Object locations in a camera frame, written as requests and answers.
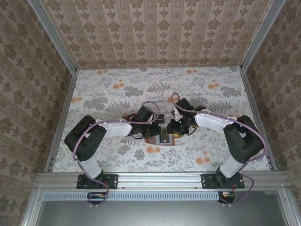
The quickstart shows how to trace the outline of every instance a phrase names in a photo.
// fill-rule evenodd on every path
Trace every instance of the table surface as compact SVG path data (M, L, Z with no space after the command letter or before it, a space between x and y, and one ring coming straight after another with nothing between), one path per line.
M194 107L227 116L253 119L238 67L82 70L68 111L53 172L78 172L63 139L85 116L121 119L135 113L144 101L167 101L178 92ZM230 155L225 136L199 128L175 140L175 146L146 144L132 137L110 137L101 142L96 158L105 172L215 171ZM245 170L269 170L266 157Z

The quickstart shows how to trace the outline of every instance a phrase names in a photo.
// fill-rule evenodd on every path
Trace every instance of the purple cable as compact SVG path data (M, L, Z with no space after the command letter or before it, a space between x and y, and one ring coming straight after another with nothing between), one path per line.
M90 175L87 174L87 173L85 172L85 170L84 170L82 164L81 164L80 161L76 158L76 151L77 151L77 149L78 149L78 147L79 147L79 144L81 143L81 141L82 141L82 139L85 137L85 135L86 135L92 128L94 128L95 126L100 125L100 124L111 123L111 122L121 122L121 123L126 123L126 124L129 124L129 125L130 125L130 124L151 124L152 122L154 122L155 120L158 119L159 114L160 114L160 110L159 110L159 106L158 106L155 102L152 102L152 101L145 101L145 102L142 104L142 106L144 106L144 105L147 104L147 103L152 103L152 104L154 104L154 105L157 107L158 113L157 113L156 117L155 117L153 120L147 121L147 122L138 122L138 121L131 121L131 122L129 122L129 121L126 121L126 120L98 121L98 122L92 124L91 126L89 126L89 127L85 130L85 132L80 136L79 140L77 141L77 143L76 143L76 145L75 145L75 147L74 147L74 149L73 149L73 153L72 153L73 160L74 160L75 162L77 162L78 166L79 166L79 167L81 168L81 170L84 172L84 174L86 175L86 177L87 177L88 179L94 181L94 182L97 182L97 183L101 184L101 185L104 186L105 189L106 189L106 195L105 195L104 199L103 199L98 205L101 205L101 204L103 204L103 203L106 201L106 199L107 199L107 197L108 197L108 195L109 195L109 188L108 188L108 186L107 186L104 182L102 182L102 181L100 181L100 180L96 180L96 179L90 177Z
M178 108L178 109L180 109L180 110L182 110L182 111L185 111L185 112L191 112L191 113L196 113L196 112L197 112L197 113L206 113L206 114L209 114L209 115L213 115L213 116L215 116L215 117L219 117L219 118L221 118L221 119L226 119L226 120L232 121L232 122L234 122L234 123L237 123L237 124L239 124L240 126L245 127L245 128L247 128L248 130L250 130L251 132L253 132L256 136L259 137L259 139L260 139L261 142L263 143L263 147L264 147L264 148L263 148L263 153L262 153L261 155L257 156L257 157L254 157L254 158L252 158L252 159L249 159L249 160L248 160L248 161L247 161L247 162L246 162L246 163L238 170L240 175L242 175L243 177L246 177L246 178L248 178L248 179L250 179L250 180L252 181L252 184L251 184L249 190L247 191L247 193L246 193L240 200L233 202L232 205L241 202L241 201L242 201L242 200L243 200L243 199L251 192L251 189L252 189L253 186L254 186L254 180L253 180L251 177L242 174L240 171L241 171L244 167L246 167L246 165L247 165L249 162L255 161L255 160L257 160L257 159L260 159L260 158L262 158L263 156L266 155L267 150L268 150L268 147L267 147L267 144L266 144L265 140L264 140L263 137L260 135L260 133L257 132L256 130L254 130L253 128L251 128L251 127L249 127L249 126L247 126L247 125L245 125L245 124L243 124L243 123L241 123L241 122L239 122L239 121L237 121L237 120L235 120L235 119L232 119L232 118L230 118L230 117L222 116L222 115L219 115L219 114L215 114L215 113L207 112L207 111L203 111L203 110L202 110L202 111L190 111L190 110L186 110L186 109L184 109L184 108L181 108L180 106L178 106L178 105L175 104L175 102L174 102L174 95L177 95L177 96L178 96L178 100L180 100L180 95L179 95L178 93L176 93L176 92L173 93L173 94L171 95L171 100L172 100L172 102L173 102L173 104L174 104L174 106L175 106L176 108Z
M228 204L229 206L235 205L235 204L237 204L237 203L243 201L243 199L246 198L246 196L251 192L251 190L252 190L252 188L253 188L253 186L254 186L254 180L253 180L251 177L249 177L249 176L247 176L247 175L245 175L245 174L242 174L241 172L239 172L239 174L242 175L243 177L246 177L246 178L250 179L251 182L252 182L252 184L251 184L251 186L249 187L249 190L246 192L246 194L245 194L241 199L239 199L239 200L237 200L237 201L235 201L235 202L233 202L233 203L228 203L226 200L220 198L220 200L222 200L224 203Z

